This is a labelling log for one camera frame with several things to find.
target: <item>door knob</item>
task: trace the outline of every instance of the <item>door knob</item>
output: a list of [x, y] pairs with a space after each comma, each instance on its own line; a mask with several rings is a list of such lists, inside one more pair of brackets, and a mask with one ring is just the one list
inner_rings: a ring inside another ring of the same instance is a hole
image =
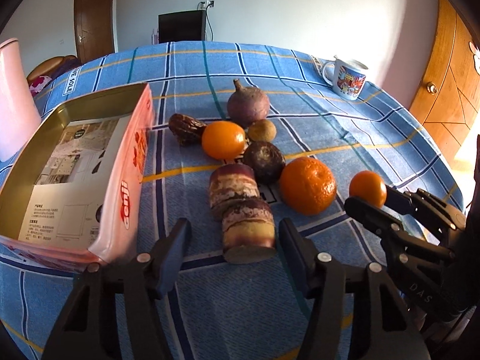
[[437, 86], [431, 81], [427, 83], [427, 92], [435, 95], [438, 92]]

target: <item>brown leather chair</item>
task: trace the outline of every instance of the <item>brown leather chair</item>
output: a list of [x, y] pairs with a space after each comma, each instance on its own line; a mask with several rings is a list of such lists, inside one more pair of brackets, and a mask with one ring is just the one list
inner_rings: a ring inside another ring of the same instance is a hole
[[68, 60], [76, 59], [75, 55], [67, 55], [67, 56], [55, 56], [53, 58], [49, 58], [46, 61], [43, 61], [39, 64], [35, 69], [33, 69], [30, 74], [27, 76], [28, 86], [40, 76], [51, 76], [51, 74], [63, 63]]

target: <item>floor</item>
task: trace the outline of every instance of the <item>floor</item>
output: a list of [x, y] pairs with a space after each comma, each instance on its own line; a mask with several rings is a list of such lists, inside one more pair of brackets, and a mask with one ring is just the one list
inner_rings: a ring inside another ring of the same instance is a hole
[[477, 135], [479, 134], [480, 117], [477, 117], [465, 142], [456, 154], [454, 162], [451, 164], [453, 176], [463, 193], [465, 205], [471, 202], [475, 188], [473, 169], [477, 155]]

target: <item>black monitor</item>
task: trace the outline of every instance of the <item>black monitor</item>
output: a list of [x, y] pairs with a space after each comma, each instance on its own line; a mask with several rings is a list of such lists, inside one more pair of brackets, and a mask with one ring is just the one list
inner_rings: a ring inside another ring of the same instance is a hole
[[204, 41], [206, 10], [158, 15], [159, 42]]

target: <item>tablecloth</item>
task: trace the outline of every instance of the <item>tablecloth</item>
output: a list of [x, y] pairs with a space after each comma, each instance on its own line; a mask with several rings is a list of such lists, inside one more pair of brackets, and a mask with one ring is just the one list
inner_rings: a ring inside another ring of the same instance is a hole
[[[193, 238], [174, 289], [157, 308], [176, 359], [293, 359], [311, 304], [294, 294], [282, 261], [231, 265], [221, 253], [221, 229], [208, 209], [208, 179], [219, 162], [200, 146], [182, 148], [167, 128], [173, 113], [205, 122], [227, 118], [234, 78], [263, 89], [274, 144], [287, 161], [314, 156], [332, 169], [336, 200], [306, 217], [282, 204], [278, 189], [262, 186], [275, 223], [292, 218], [343, 263], [365, 266], [385, 256], [378, 239], [343, 210], [349, 182], [363, 169], [379, 173], [401, 191], [423, 188], [464, 209], [445, 159], [418, 121], [382, 89], [366, 83], [355, 101], [340, 99], [318, 75], [309, 55], [264, 45], [178, 42], [139, 47], [89, 62], [52, 81], [35, 103], [42, 117], [61, 102], [128, 83], [150, 84], [155, 123], [149, 133], [142, 185], [138, 252], [165, 237], [177, 218], [193, 224]], [[0, 163], [0, 184], [14, 158]], [[422, 230], [404, 218], [411, 234]], [[29, 359], [39, 359], [72, 286], [72, 275], [30, 263], [0, 247], [0, 318]], [[345, 299], [339, 357], [349, 347], [352, 299]], [[124, 359], [131, 359], [122, 297], [118, 329]]]

